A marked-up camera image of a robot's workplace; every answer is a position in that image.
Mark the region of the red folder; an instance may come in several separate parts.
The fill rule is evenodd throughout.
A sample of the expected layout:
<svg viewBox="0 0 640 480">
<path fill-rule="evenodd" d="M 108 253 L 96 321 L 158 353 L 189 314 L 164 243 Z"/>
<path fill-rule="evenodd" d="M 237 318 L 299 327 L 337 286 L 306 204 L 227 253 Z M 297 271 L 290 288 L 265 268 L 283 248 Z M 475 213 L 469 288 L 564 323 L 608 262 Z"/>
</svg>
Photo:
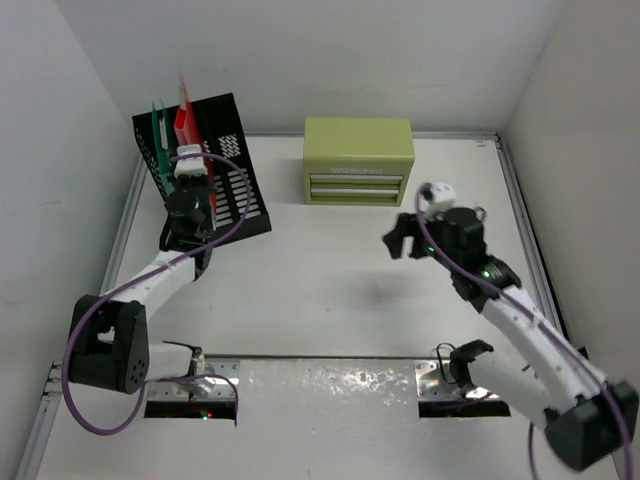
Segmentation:
<svg viewBox="0 0 640 480">
<path fill-rule="evenodd" d="M 176 114 L 173 128 L 180 146 L 184 145 L 203 145 L 203 138 L 200 134 L 199 127 L 195 118 L 193 106 L 188 93 L 186 79 L 183 72 L 179 73 L 180 82 L 180 104 L 178 113 Z M 214 186 L 214 169 L 211 162 L 207 159 L 203 160 L 209 177 L 210 192 L 209 202 L 213 216 L 213 226 L 216 226 L 216 191 Z"/>
</svg>

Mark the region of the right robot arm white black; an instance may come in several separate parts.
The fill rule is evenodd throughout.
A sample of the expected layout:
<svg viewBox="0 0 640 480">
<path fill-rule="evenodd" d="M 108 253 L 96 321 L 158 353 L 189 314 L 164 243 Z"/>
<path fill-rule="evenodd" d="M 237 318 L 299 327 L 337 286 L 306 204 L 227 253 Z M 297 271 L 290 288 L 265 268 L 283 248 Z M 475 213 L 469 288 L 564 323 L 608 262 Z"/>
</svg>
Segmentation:
<svg viewBox="0 0 640 480">
<path fill-rule="evenodd" d="M 582 472 L 620 450 L 625 476 L 633 478 L 638 392 L 626 381 L 612 382 L 583 357 L 544 317 L 511 267 L 488 253 L 482 209 L 401 213 L 382 241 L 399 259 L 407 239 L 410 258 L 431 257 L 445 267 L 458 296 L 525 360 L 513 367 L 488 342 L 468 342 L 449 355 L 458 388 L 498 394 L 542 430 L 568 468 Z"/>
</svg>

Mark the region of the green notebook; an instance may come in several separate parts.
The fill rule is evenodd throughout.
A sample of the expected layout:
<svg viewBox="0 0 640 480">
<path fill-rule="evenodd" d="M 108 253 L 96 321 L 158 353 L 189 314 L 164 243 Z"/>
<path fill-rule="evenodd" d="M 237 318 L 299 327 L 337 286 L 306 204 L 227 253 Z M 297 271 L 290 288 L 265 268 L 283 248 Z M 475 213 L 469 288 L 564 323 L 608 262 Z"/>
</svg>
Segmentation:
<svg viewBox="0 0 640 480">
<path fill-rule="evenodd" d="M 173 185 L 169 179 L 169 156 L 173 151 L 172 141 L 167 130 L 167 111 L 162 100 L 159 100 L 159 107 L 152 102 L 151 123 L 156 148 L 156 158 L 158 173 L 165 196 L 173 191 Z"/>
</svg>

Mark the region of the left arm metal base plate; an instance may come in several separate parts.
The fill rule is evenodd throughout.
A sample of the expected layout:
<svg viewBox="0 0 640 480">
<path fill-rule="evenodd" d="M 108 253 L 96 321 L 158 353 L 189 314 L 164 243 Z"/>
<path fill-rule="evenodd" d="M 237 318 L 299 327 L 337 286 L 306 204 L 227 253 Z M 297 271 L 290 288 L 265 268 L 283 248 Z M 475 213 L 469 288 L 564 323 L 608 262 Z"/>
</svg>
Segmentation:
<svg viewBox="0 0 640 480">
<path fill-rule="evenodd" d="M 147 398 L 151 401 L 234 401 L 234 387 L 240 383 L 240 361 L 238 359 L 206 357 L 198 374 L 208 373 L 207 377 L 192 383 L 178 384 L 153 382 L 147 388 Z"/>
</svg>

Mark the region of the black three-slot file organizer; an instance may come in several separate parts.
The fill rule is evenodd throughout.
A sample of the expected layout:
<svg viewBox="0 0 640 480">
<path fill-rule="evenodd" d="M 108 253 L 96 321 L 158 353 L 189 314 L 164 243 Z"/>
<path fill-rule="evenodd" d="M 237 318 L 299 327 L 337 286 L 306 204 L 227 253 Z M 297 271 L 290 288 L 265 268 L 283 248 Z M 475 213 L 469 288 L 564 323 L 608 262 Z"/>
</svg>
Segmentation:
<svg viewBox="0 0 640 480">
<path fill-rule="evenodd" d="M 259 189 L 244 129 L 234 95 L 226 93 L 192 103 L 203 149 L 221 155 L 239 169 L 216 161 L 216 233 L 222 235 L 241 217 L 247 218 L 230 238 L 232 242 L 254 237 L 272 230 L 267 207 Z"/>
</svg>

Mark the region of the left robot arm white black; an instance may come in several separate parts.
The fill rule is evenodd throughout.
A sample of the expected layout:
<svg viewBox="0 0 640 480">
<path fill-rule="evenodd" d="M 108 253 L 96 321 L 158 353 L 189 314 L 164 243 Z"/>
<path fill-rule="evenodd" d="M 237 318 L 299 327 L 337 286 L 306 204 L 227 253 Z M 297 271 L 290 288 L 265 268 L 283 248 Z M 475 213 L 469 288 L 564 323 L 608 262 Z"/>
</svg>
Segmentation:
<svg viewBox="0 0 640 480">
<path fill-rule="evenodd" d="M 206 176 L 183 176 L 164 201 L 167 219 L 160 251 L 142 274 L 213 240 L 215 194 Z M 201 251 L 115 295 L 100 306 L 80 331 L 68 362 L 72 383 L 132 394 L 149 371 L 148 321 L 174 293 L 197 280 L 209 266 L 211 252 Z"/>
</svg>

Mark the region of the green metal drawer toolbox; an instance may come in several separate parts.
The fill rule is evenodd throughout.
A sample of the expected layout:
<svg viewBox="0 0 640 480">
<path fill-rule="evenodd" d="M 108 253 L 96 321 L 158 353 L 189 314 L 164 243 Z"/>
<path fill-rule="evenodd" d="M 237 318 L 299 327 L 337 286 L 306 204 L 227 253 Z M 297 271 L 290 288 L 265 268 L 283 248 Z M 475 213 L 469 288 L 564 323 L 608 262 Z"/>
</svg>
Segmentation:
<svg viewBox="0 0 640 480">
<path fill-rule="evenodd" d="M 414 161 L 407 118 L 305 120 L 303 184 L 309 205 L 399 206 Z"/>
</svg>

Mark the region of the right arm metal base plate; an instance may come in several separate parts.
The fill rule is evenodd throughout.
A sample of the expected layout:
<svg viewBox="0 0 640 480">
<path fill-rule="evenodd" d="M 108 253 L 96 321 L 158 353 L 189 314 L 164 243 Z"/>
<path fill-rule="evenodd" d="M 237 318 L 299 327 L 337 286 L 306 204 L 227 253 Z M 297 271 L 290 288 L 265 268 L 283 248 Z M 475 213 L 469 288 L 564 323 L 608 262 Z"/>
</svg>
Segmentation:
<svg viewBox="0 0 640 480">
<path fill-rule="evenodd" d="M 478 387 L 461 389 L 451 380 L 445 379 L 441 371 L 448 374 L 447 359 L 439 362 L 435 357 L 419 359 L 414 362 L 416 391 L 419 401 L 436 402 L 465 402 L 476 400 L 499 400 L 500 397 L 488 390 Z"/>
</svg>

